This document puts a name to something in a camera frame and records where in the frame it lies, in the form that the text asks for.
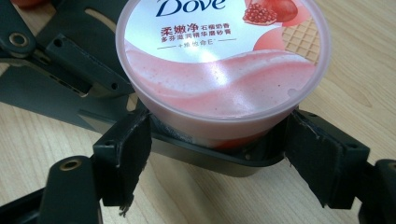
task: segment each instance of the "wooden table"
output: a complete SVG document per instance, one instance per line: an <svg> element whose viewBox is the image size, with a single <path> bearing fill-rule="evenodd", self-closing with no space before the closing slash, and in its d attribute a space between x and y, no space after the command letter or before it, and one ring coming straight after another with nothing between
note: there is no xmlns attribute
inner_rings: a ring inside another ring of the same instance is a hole
<svg viewBox="0 0 396 224"><path fill-rule="evenodd" d="M301 103L372 149L369 162L396 159L396 1L317 0L332 32L332 63ZM25 12L34 33L50 6ZM92 154L100 137L0 104L0 205L45 186L53 163ZM105 223L358 223L351 210L321 208L287 161L245 178L219 175L152 154L126 218L103 208Z"/></svg>

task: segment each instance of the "plastic tub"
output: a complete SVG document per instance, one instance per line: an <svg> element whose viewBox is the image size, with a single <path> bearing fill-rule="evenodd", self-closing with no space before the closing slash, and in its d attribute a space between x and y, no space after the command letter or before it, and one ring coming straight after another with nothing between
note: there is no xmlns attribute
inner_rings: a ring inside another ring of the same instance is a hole
<svg viewBox="0 0 396 224"><path fill-rule="evenodd" d="M163 128L218 150L284 119L319 84L331 54L311 0L131 0L116 42L134 90Z"/></svg>

